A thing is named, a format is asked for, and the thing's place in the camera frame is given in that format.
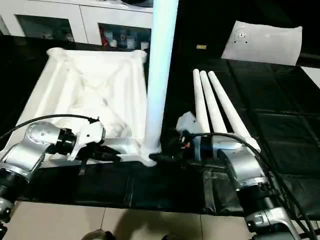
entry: black table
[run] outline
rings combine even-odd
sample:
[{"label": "black table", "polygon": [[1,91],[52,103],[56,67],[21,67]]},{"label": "black table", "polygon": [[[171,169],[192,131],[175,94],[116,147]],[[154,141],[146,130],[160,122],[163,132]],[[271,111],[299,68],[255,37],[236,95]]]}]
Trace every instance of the black table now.
[{"label": "black table", "polygon": [[[110,50],[101,46],[2,36],[0,135],[12,128],[48,59],[46,50]],[[320,219],[320,90],[300,67],[223,59],[172,59],[162,141],[178,117],[195,113],[192,70],[213,70],[262,153],[313,220]],[[0,142],[3,147],[8,139]],[[38,169],[21,200],[242,216],[223,164],[180,168],[139,162]]]}]

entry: cable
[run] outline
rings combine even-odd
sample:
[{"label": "cable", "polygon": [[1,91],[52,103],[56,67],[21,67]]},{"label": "cable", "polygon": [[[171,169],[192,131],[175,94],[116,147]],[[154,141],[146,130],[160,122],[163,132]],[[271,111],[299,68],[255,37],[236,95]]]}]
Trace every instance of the cable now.
[{"label": "cable", "polygon": [[5,134],[3,134],[2,136],[0,136],[0,140],[3,139],[5,136],[11,134],[12,132],[14,132],[15,130],[22,128],[25,125],[28,124],[32,124],[36,121],[39,120],[43,120],[43,119],[52,119],[52,118],[62,118],[62,117],[68,117],[68,118],[78,118],[78,119],[86,119],[88,120],[90,123],[94,123],[97,121],[97,119],[88,117],[88,116],[82,116],[82,115],[75,115],[75,114],[52,114],[52,115],[46,115],[46,116],[40,116],[40,117],[36,117],[34,119],[25,121],[17,126],[15,126],[14,128],[12,128],[11,130],[7,131]]},{"label": "cable", "polygon": [[238,137],[238,136],[233,135],[233,134],[228,134],[228,133],[220,133],[220,132],[196,133],[196,134],[188,133],[187,136],[189,136],[189,137],[224,136],[224,137],[229,137],[231,139],[234,139],[234,140],[238,141],[239,143],[245,145],[247,148],[249,148],[258,157],[258,161],[260,160],[259,164],[265,165],[268,168],[268,170],[274,175],[274,177],[277,180],[277,182],[279,183],[279,185],[288,194],[289,198],[291,199],[293,204],[296,206],[296,208],[298,209],[298,211],[302,215],[302,218],[305,220],[306,225],[309,228],[309,238],[310,238],[310,240],[317,240],[317,235],[316,235],[315,230],[314,230],[314,228],[313,228],[313,226],[311,224],[311,221],[309,220],[307,214],[303,210],[303,208],[300,205],[300,203],[297,201],[295,196],[291,193],[290,189],[287,187],[287,185],[285,184],[285,182],[282,179],[282,177],[277,173],[277,170],[271,164],[269,164],[268,161],[265,159],[265,157],[260,152],[258,152],[253,146],[251,146],[249,143],[247,143],[241,137]]}]

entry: white pole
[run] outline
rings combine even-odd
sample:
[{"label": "white pole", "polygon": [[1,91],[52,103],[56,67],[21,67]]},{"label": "white pole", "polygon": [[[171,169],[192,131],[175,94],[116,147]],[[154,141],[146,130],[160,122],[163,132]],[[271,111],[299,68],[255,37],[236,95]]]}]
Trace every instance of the white pole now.
[{"label": "white pole", "polygon": [[142,157],[148,166],[156,163],[149,159],[150,153],[161,151],[160,135],[167,94],[171,53],[174,42],[179,0],[154,0],[153,24],[147,92],[147,109]]},{"label": "white pole", "polygon": [[206,104],[208,106],[211,123],[213,127],[213,131],[215,133],[227,133],[227,129],[220,113],[215,95],[213,90],[211,89],[211,85],[209,79],[207,77],[207,73],[205,71],[200,72],[201,82],[203,86],[203,91],[205,95]]},{"label": "white pole", "polygon": [[196,120],[202,128],[202,133],[210,133],[209,121],[206,110],[206,103],[200,73],[198,69],[193,70],[194,100]]},{"label": "white pole", "polygon": [[223,110],[231,124],[233,131],[237,135],[243,137],[254,148],[256,148],[257,150],[260,150],[260,147],[257,141],[251,137],[248,129],[246,128],[244,122],[241,120],[237,110],[235,109],[234,105],[230,101],[228,95],[226,94],[224,88],[222,87],[215,73],[213,71],[210,71],[208,75],[213,85],[213,88],[216,92],[216,95],[220,100]]}]

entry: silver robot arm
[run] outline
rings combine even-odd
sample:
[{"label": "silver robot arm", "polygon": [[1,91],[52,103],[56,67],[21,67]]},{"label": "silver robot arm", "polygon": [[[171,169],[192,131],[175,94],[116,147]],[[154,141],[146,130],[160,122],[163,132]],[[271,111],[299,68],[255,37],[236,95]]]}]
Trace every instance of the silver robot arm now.
[{"label": "silver robot arm", "polygon": [[[73,161],[88,144],[103,143],[105,133],[98,120],[85,125],[77,135],[71,129],[59,128],[46,121],[30,124],[23,140],[12,146],[0,161],[0,222],[10,221],[15,201],[46,154],[70,154],[67,159]],[[0,236],[6,230],[0,223]]]},{"label": "silver robot arm", "polygon": [[[188,134],[201,133],[196,118],[185,113],[177,122],[176,130],[182,139]],[[269,183],[254,153],[246,146],[227,136],[196,136],[187,140],[193,145],[193,157],[202,158],[204,149],[210,149],[215,159],[226,163],[228,175],[245,214],[245,222],[256,240],[301,240],[287,211],[277,199],[278,191]]]}]

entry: tiled floor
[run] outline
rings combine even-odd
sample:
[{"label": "tiled floor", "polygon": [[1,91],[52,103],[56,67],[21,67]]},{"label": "tiled floor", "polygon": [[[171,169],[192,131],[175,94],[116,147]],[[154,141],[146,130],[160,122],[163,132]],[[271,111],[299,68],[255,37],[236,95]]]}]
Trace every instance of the tiled floor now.
[{"label": "tiled floor", "polygon": [[249,240],[241,217],[21,202],[5,240],[81,240],[102,228],[117,240]]}]

